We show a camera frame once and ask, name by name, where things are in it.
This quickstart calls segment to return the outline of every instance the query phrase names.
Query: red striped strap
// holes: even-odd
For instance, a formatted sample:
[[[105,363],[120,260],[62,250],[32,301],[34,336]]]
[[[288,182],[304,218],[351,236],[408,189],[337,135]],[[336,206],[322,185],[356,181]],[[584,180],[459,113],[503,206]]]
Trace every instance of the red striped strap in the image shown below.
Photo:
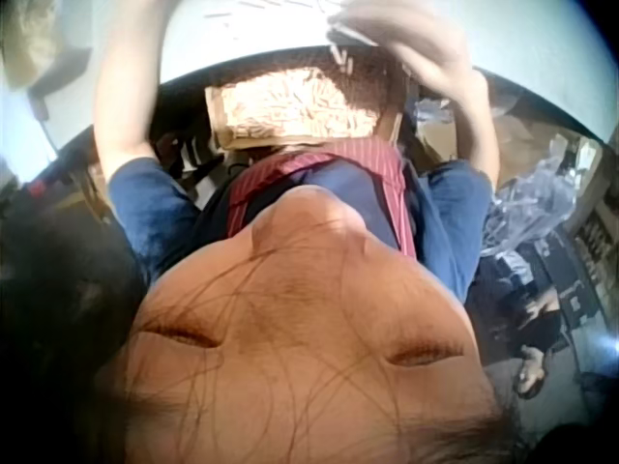
[[[404,202],[406,183],[402,160],[394,147],[376,137],[344,140],[307,148],[304,152],[273,155],[252,166],[232,185],[228,237],[243,229],[248,203],[257,193],[283,177],[337,158],[353,162],[381,179],[399,248],[403,254],[415,258],[410,217]]]

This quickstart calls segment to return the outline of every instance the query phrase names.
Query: dark hair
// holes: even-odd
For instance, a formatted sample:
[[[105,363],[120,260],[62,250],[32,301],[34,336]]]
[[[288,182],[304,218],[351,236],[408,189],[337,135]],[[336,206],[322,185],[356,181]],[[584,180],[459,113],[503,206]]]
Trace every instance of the dark hair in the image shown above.
[[[87,211],[13,209],[0,224],[3,453],[24,462],[123,462],[134,409],[110,393],[101,367],[126,342],[145,293],[133,255],[115,222]],[[427,434],[411,450],[415,462],[513,461],[509,414],[408,429]]]

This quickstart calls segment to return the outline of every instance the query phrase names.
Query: blue sleeve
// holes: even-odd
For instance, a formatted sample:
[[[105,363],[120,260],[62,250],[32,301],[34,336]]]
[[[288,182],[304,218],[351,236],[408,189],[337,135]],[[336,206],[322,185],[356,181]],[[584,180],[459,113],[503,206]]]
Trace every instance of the blue sleeve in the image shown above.
[[[490,180],[467,161],[458,160],[431,171],[427,190],[451,245],[460,288],[468,289],[482,251],[484,224],[492,200]]]
[[[183,259],[199,210],[154,159],[122,166],[108,188],[116,216],[151,284]]]

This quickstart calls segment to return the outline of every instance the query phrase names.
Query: closed eye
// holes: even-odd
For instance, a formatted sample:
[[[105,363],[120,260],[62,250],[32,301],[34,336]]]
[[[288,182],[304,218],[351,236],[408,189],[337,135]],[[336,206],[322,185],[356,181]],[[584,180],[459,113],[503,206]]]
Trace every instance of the closed eye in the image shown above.
[[[461,345],[421,345],[408,350],[400,351],[387,361],[400,367],[417,367],[440,363],[451,358],[464,356],[464,347]]]
[[[179,343],[190,346],[198,346],[200,348],[217,348],[219,346],[218,343],[211,338],[204,336],[202,333],[194,333],[184,329],[155,326],[150,327],[144,332],[164,336],[165,338],[170,338]]]

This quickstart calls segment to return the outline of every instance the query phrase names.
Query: blue shirt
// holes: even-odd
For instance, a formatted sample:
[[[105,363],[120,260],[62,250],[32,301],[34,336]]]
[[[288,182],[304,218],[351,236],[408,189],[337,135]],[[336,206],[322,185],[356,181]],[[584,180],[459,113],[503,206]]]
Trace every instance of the blue shirt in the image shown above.
[[[418,259],[463,302],[479,263],[490,181],[466,161],[443,164],[423,177],[410,162],[404,166]],[[109,195],[149,284],[194,251],[227,238],[234,181],[221,186],[199,211],[153,159],[133,160],[114,174]],[[343,159],[297,172],[264,189],[249,204],[245,223],[287,190],[302,185],[331,191],[360,213],[379,240],[398,248],[380,181]]]

